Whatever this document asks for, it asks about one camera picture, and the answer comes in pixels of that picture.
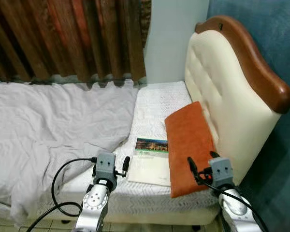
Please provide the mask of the cream padded wooden headboard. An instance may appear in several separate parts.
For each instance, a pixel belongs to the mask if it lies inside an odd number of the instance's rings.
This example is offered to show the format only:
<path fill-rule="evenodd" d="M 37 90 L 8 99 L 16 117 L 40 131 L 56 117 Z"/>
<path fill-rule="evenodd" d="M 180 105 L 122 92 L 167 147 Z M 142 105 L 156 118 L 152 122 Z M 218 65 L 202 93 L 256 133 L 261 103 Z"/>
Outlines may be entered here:
<path fill-rule="evenodd" d="M 185 85 L 200 102 L 216 151 L 231 161 L 240 184 L 279 118 L 290 110 L 290 86 L 262 57 L 235 18 L 216 15 L 194 27 Z"/>

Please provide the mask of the orange rectangular pillow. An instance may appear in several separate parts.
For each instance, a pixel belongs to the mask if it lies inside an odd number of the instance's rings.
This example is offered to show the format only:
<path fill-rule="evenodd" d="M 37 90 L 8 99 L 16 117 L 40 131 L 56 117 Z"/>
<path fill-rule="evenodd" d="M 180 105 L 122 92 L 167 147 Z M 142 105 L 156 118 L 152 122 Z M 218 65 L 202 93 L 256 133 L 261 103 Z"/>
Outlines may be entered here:
<path fill-rule="evenodd" d="M 199 101 L 173 112 L 164 120 L 169 148 L 170 197 L 178 198 L 207 190 L 198 185 L 190 170 L 188 158 L 206 168 L 214 152 L 213 136 Z"/>

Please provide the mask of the white book with photo cover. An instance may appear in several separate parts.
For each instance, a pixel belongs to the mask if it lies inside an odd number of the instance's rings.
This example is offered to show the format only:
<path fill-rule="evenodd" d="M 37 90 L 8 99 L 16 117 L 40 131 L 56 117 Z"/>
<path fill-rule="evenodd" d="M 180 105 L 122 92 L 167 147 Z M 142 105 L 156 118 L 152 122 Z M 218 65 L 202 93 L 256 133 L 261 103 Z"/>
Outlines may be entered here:
<path fill-rule="evenodd" d="M 138 138 L 131 156 L 128 181 L 169 187 L 169 142 Z"/>

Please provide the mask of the brown striped curtain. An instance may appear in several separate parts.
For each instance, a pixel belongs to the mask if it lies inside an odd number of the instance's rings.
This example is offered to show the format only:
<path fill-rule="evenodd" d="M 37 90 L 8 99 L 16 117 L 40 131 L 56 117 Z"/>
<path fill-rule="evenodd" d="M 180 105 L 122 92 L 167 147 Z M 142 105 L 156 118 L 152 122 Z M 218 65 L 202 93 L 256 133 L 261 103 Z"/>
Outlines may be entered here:
<path fill-rule="evenodd" d="M 152 0 L 0 0 L 0 82 L 139 82 Z"/>

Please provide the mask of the white patterned mattress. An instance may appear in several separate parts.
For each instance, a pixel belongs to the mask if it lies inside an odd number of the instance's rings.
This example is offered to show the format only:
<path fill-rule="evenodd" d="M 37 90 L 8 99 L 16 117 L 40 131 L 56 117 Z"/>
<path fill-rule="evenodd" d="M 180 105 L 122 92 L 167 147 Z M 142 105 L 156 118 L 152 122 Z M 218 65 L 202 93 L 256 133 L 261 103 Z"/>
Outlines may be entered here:
<path fill-rule="evenodd" d="M 138 90 L 131 131 L 126 139 L 112 149 L 116 163 L 121 165 L 125 157 L 131 157 L 128 177 L 118 180 L 116 190 L 111 193 L 108 212 L 110 214 L 169 214 L 170 212 L 205 210 L 213 214 L 218 208 L 218 200 L 206 189 L 178 198 L 170 197 L 170 187 L 158 184 L 131 181 L 132 173 L 147 176 L 139 168 L 136 144 L 139 138 L 167 139 L 163 120 L 174 111 L 191 102 L 184 82 L 150 84 Z"/>

